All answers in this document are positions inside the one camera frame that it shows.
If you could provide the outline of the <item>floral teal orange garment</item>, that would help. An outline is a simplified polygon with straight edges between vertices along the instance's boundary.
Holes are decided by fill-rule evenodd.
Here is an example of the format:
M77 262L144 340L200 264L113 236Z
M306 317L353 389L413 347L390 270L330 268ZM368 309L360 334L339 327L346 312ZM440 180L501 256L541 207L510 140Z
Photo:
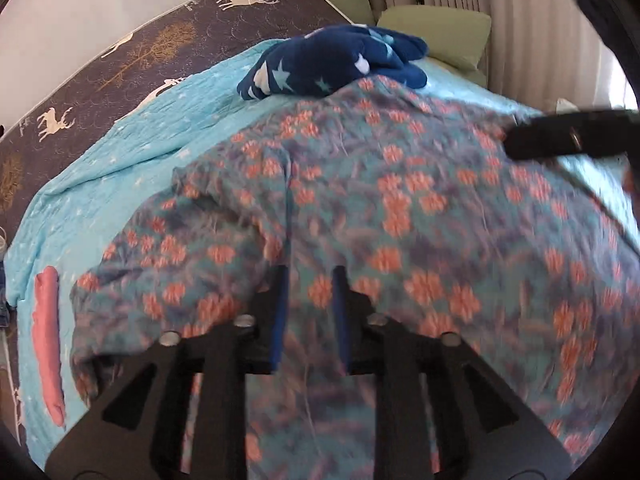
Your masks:
M409 330L460 334L582 462L639 376L639 230L585 159L508 159L512 122L368 78L176 169L70 293L81 399L166 330L230 320L284 264L283 362L247 387L250 476L369 478L373 385L345 376L330 315L344 266Z

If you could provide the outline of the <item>white curtain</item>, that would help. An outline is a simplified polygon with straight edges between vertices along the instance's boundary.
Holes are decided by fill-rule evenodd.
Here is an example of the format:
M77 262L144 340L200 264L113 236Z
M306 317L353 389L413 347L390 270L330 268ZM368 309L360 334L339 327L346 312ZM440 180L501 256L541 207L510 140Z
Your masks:
M467 72L456 70L478 78L492 92L538 110L552 110L559 99L579 107L608 104L613 55L576 0L385 3L385 10L392 6L450 6L488 14L491 31L480 65Z

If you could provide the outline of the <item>pink folded cloth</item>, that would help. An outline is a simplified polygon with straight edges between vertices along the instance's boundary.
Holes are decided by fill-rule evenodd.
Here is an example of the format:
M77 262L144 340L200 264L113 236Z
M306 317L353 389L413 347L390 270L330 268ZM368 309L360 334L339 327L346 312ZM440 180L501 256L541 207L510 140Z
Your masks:
M44 405L55 426L65 425L65 402L61 376L60 320L58 319L58 271L46 266L35 278L35 310L32 344Z

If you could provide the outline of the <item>green pillow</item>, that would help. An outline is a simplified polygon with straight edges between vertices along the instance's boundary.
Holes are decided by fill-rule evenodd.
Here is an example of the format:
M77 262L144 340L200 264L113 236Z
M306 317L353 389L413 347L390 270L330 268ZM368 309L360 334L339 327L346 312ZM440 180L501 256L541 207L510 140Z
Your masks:
M427 56L467 72L480 65L491 17L450 6L392 6L381 14L378 27L423 39Z
M376 23L369 0L329 0L353 23L374 25Z

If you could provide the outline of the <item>light blue star quilt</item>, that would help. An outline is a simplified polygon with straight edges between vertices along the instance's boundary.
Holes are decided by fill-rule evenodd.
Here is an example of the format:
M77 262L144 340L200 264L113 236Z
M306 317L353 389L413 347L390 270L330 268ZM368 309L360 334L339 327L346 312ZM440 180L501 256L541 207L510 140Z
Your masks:
M529 115L430 61L411 91L369 78L323 100L243 101L261 47L180 80L47 183L6 255L22 421L43 463L65 434L32 345L35 279L60 277L67 425L94 358L228 320L291 256L282 368L248 386L254 476L361 476L373 389L335 356L330 271L412 330L458 330L581 460L639 376L639 233L622 187L584 158L511 162Z

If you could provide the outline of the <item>navy star fleece garment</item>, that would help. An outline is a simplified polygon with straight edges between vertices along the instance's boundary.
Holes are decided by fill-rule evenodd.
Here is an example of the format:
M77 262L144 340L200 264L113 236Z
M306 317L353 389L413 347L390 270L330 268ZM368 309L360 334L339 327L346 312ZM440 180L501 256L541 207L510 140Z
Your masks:
M236 91L245 101L275 94L323 98L372 75L421 89L427 76L414 63L427 53L423 39L403 32L360 24L322 27L269 47Z

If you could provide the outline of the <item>dark deer pattern mattress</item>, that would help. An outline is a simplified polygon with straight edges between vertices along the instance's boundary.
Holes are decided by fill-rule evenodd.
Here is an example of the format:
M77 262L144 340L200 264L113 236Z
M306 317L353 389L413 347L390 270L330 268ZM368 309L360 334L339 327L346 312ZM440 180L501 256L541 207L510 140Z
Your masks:
M70 290L175 168L259 116L236 84L281 38L341 24L328 0L192 0L98 55L1 143L6 298L16 311L26 444L43 460L63 437L43 403L32 345L35 278L60 279L60 343L72 348Z

